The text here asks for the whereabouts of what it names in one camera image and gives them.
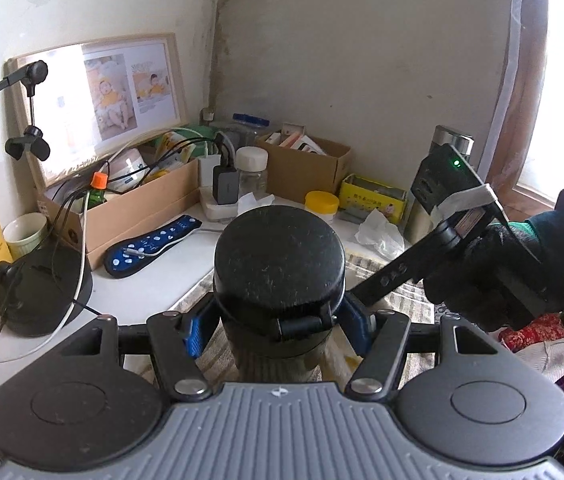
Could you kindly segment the black gloved right hand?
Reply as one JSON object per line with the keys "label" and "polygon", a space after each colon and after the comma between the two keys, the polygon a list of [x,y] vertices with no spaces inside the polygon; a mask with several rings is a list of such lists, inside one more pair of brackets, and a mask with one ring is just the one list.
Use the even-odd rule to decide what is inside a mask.
{"label": "black gloved right hand", "polygon": [[504,326],[519,330],[534,318],[503,286],[498,272],[506,270],[542,299],[558,300],[558,274],[549,263],[540,232],[532,222],[494,223],[460,255],[440,263],[424,278],[425,294],[433,304],[444,304],[486,332]]}

